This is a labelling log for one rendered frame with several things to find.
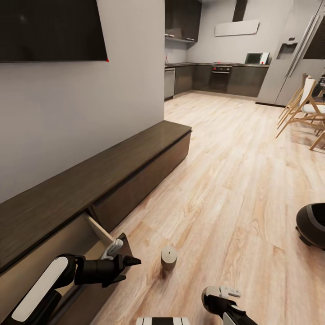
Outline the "pillar candle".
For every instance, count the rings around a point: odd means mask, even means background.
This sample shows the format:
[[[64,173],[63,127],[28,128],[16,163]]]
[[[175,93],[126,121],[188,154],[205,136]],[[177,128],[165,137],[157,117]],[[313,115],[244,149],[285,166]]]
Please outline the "pillar candle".
[[[177,251],[172,246],[165,246],[161,251],[161,264],[163,268],[171,270],[177,261]]]
[[[208,306],[204,304],[204,295],[214,295],[214,296],[217,296],[219,297],[219,294],[220,291],[219,291],[219,286],[217,285],[211,285],[211,286],[208,286],[206,287],[203,292],[202,292],[202,297],[201,297],[201,300],[202,300],[202,303],[204,305],[204,308],[210,313],[209,309],[208,309]]]

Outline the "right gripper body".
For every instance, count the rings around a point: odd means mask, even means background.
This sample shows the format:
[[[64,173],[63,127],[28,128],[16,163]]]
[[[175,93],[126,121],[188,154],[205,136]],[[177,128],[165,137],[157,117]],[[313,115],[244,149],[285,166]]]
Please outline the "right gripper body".
[[[219,315],[221,317],[221,307],[225,303],[232,303],[233,305],[236,305],[235,301],[227,300],[224,298],[220,298],[214,295],[208,295],[209,297],[209,305],[208,309],[211,313],[214,313],[216,315]],[[223,320],[223,316],[221,317]]]

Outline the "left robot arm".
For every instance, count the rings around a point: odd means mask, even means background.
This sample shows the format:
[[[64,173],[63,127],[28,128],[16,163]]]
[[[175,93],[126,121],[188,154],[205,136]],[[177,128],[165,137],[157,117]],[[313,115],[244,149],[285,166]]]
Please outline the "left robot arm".
[[[115,239],[101,260],[86,260],[84,255],[71,253],[59,255],[0,325],[46,325],[62,298],[56,289],[72,281],[75,285],[102,283],[106,288],[125,280],[126,275],[120,273],[142,261],[129,255],[122,258],[122,254],[113,258],[122,245],[121,239]]]

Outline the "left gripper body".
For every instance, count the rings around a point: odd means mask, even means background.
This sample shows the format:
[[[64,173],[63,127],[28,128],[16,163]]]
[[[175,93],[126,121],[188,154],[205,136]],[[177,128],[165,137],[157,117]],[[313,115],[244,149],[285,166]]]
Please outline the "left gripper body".
[[[96,264],[96,273],[91,284],[102,283],[103,288],[110,285],[124,269],[122,254],[117,254],[113,260],[96,260]]]

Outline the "cauldron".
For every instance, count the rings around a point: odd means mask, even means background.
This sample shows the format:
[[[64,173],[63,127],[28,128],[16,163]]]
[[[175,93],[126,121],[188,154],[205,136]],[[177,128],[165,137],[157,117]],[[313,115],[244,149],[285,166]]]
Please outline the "cauldron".
[[[308,204],[296,217],[300,239],[308,246],[314,245],[325,251],[325,203]]]

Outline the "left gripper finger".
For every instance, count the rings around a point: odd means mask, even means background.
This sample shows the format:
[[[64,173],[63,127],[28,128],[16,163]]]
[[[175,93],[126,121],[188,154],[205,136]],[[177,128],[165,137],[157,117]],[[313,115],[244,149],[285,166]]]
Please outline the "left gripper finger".
[[[125,275],[125,276],[124,276],[124,275],[118,275],[118,276],[116,277],[116,279],[114,279],[114,280],[111,282],[111,284],[116,283],[116,282],[120,282],[120,281],[125,280],[125,279],[126,279],[126,275]]]
[[[138,264],[141,264],[141,260],[140,259],[137,259],[137,258],[134,258],[133,256],[129,256],[129,255],[126,255],[125,258],[123,258],[123,271],[125,270],[125,268],[127,266],[134,266],[134,265],[138,265]]]

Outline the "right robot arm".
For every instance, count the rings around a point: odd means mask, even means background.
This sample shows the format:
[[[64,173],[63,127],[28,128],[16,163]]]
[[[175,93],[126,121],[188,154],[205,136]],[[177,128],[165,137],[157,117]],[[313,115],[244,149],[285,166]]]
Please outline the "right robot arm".
[[[246,311],[240,308],[235,301],[229,300],[229,296],[241,297],[241,291],[237,288],[220,284],[219,297],[204,295],[204,304],[208,306],[211,313],[219,315],[223,325],[258,325],[247,317]]]

